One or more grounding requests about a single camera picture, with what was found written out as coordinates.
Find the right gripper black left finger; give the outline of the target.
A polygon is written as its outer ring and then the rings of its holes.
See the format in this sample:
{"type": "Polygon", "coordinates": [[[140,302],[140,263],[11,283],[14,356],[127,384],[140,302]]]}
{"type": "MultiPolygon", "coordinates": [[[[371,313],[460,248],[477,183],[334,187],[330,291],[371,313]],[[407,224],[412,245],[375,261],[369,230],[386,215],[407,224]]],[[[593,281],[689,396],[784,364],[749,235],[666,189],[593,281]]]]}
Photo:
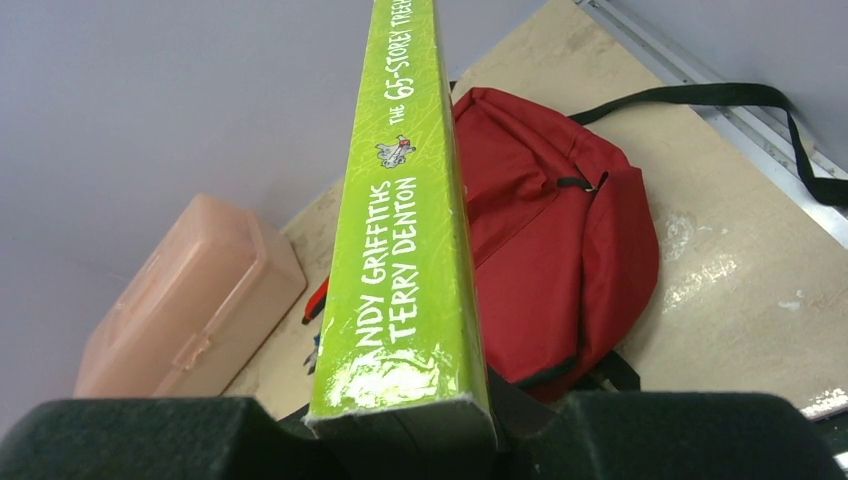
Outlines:
{"type": "Polygon", "coordinates": [[[347,479],[316,441],[246,397],[61,400],[1,441],[4,479],[347,479]]]}

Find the red backpack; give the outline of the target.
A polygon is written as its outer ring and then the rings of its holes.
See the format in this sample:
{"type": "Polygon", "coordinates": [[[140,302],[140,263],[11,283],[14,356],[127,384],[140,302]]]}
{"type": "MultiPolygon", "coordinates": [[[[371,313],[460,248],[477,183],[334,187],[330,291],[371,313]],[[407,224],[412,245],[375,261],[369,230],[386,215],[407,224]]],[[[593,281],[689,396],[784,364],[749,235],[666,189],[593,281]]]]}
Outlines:
{"type": "Polygon", "coordinates": [[[704,131],[634,163],[578,114],[453,108],[494,369],[543,400],[610,359],[647,390],[845,391],[846,250],[704,131]]]}

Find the green bottom paperback book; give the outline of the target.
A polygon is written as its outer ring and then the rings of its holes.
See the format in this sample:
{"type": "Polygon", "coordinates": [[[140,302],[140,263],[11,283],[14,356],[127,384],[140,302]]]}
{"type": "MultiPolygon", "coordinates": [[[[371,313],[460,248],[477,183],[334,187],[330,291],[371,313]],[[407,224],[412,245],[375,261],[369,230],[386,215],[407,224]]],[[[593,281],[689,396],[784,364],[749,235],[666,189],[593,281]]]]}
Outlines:
{"type": "Polygon", "coordinates": [[[306,425],[491,448],[464,191],[432,1],[372,8],[306,425]]]}

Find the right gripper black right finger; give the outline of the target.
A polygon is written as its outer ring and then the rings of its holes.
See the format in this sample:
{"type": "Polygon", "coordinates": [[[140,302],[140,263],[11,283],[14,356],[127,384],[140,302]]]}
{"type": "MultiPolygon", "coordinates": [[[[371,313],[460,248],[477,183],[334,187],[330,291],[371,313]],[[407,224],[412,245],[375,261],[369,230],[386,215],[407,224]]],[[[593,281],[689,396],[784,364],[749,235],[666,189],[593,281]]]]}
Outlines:
{"type": "Polygon", "coordinates": [[[555,410],[488,372],[497,479],[843,479],[815,427],[761,393],[578,391],[555,410]]]}

